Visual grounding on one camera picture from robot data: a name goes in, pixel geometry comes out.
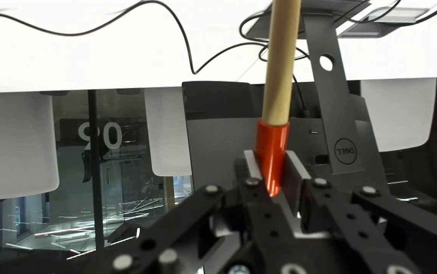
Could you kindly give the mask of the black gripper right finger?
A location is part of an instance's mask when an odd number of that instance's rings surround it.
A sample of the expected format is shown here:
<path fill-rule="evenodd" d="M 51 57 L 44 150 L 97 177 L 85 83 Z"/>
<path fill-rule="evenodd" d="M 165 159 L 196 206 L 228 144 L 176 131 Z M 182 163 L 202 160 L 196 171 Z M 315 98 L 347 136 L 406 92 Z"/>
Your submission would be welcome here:
<path fill-rule="evenodd" d="M 299 214 L 304 220 L 318 220 L 324 212 L 322 194 L 330 188 L 325 179 L 308 174 L 293 151 L 286 153 L 283 168 L 283 194 L 292 215 Z"/>

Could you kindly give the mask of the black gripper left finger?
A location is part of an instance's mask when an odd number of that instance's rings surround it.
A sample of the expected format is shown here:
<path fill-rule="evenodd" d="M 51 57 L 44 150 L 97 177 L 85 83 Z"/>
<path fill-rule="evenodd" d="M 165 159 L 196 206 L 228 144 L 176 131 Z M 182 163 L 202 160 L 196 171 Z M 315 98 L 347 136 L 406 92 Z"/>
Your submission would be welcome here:
<path fill-rule="evenodd" d="M 246 212 L 269 203 L 255 154 L 249 150 L 234 163 L 234 188 L 237 201 Z"/>

